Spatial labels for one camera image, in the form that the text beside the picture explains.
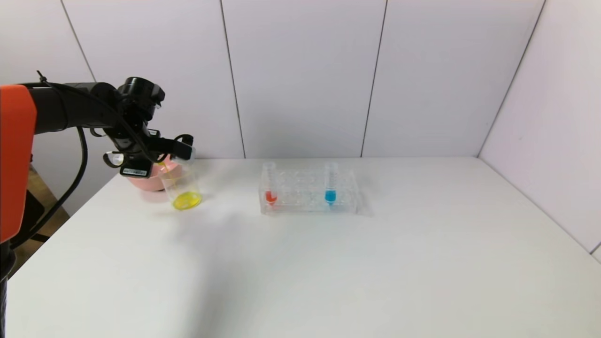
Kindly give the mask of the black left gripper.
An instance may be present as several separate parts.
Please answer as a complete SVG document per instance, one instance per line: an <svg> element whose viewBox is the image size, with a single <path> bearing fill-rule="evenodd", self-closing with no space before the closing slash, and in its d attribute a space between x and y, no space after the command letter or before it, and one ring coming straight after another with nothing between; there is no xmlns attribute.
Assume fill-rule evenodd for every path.
<svg viewBox="0 0 601 338"><path fill-rule="evenodd" d="M151 161L143 153L123 153L123 161L119 173L125 177L147 179L153 168Z"/></svg>

